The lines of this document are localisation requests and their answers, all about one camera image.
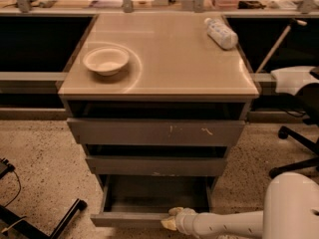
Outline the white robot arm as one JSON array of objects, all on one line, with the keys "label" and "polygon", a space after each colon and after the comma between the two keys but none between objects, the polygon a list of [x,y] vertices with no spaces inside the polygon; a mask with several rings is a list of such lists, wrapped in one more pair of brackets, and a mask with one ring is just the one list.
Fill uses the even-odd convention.
[{"label": "white robot arm", "polygon": [[175,207],[161,225],[197,239],[319,239],[319,184],[285,172],[269,184],[261,211],[220,215]]}]

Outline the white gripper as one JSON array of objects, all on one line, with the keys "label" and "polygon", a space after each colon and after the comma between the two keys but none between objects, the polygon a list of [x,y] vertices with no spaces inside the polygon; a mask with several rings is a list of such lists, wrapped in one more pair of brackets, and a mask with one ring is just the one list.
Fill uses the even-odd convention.
[{"label": "white gripper", "polygon": [[168,211],[170,217],[163,219],[160,223],[163,228],[171,231],[178,230],[182,234],[199,238],[198,224],[200,214],[191,208],[174,207]]}]

